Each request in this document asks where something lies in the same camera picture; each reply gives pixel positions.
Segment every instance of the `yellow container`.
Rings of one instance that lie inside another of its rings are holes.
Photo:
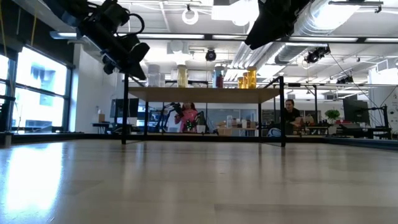
[[[248,88],[257,88],[257,68],[248,68]]]
[[[177,86],[186,88],[188,87],[188,73],[187,66],[177,65]]]
[[[242,88],[248,88],[248,73],[243,73],[243,85]]]
[[[243,88],[243,77],[238,78],[238,88]]]

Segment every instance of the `man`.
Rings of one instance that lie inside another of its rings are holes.
[[[294,108],[294,100],[285,101],[285,122],[287,134],[293,133],[293,126],[298,128],[300,127],[300,111]]]

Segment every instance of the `dark shirt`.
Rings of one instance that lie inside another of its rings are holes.
[[[300,111],[296,108],[293,108],[292,112],[289,113],[285,108],[285,121],[286,123],[290,123],[296,120],[296,118],[300,117]]]

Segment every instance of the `pink shirt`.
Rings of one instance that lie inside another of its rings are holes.
[[[178,124],[178,122],[181,121],[181,125],[180,125],[181,133],[183,132],[184,126],[187,124],[187,121],[194,122],[195,116],[198,114],[198,112],[193,109],[187,109],[187,110],[183,111],[182,113],[184,114],[184,116],[182,118],[180,118],[178,115],[175,118],[176,124]]]

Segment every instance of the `person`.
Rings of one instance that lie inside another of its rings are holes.
[[[294,108],[294,100],[285,101],[285,123],[286,133],[291,134],[293,132],[293,126],[299,128],[301,122],[300,111]]]
[[[198,114],[197,109],[195,108],[195,104],[194,103],[184,103],[181,107],[182,113],[184,114],[183,117],[180,117],[180,115],[175,115],[174,116],[174,123],[178,124],[179,122],[181,122],[180,124],[180,132],[181,133],[185,133],[185,132],[196,132],[196,128],[192,128],[192,129],[188,129],[188,121],[189,122],[194,122],[195,121],[195,117]]]

